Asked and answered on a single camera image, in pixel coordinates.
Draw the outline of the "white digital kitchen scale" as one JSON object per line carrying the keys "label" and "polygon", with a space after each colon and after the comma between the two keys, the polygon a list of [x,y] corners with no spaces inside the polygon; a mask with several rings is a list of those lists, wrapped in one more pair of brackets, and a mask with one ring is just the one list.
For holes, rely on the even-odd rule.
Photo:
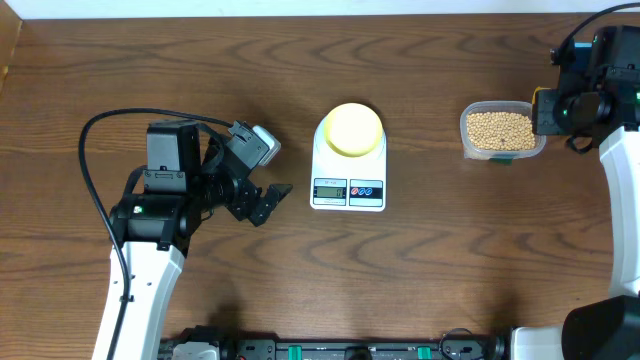
{"label": "white digital kitchen scale", "polygon": [[315,210],[382,212],[387,196],[387,145],[382,132],[367,154],[347,157],[325,137],[329,116],[314,134],[309,204]]}

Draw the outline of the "yellow measuring scoop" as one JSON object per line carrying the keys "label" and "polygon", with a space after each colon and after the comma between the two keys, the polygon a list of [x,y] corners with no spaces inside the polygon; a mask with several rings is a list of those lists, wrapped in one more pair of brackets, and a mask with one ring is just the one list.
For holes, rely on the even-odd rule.
{"label": "yellow measuring scoop", "polygon": [[536,87],[536,89],[534,90],[533,95],[532,95],[532,100],[531,100],[532,106],[535,105],[535,103],[536,103],[536,99],[537,99],[536,96],[537,96],[538,92],[540,92],[542,90],[550,90],[550,89],[551,88],[549,88],[549,87],[543,87],[543,86]]}

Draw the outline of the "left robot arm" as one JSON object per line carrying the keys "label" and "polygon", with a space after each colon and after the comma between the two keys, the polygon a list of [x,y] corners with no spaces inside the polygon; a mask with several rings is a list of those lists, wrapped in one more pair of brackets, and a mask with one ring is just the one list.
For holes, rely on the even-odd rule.
{"label": "left robot arm", "polygon": [[192,235],[215,209],[264,224],[291,191],[249,176],[280,142],[260,126],[236,122],[227,135],[194,120],[149,125],[147,163],[131,172],[107,218],[115,237],[110,284],[93,356],[153,359]]}

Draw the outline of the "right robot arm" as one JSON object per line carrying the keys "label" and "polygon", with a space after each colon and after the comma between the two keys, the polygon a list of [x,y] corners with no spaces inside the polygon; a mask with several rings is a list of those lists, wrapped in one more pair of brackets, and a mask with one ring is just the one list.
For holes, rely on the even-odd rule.
{"label": "right robot arm", "polygon": [[566,137],[575,152],[596,150],[609,187],[613,270],[606,300],[572,310],[563,324],[518,327],[512,359],[636,359],[639,356],[639,30],[598,29],[552,53],[552,89],[534,94],[537,135]]}

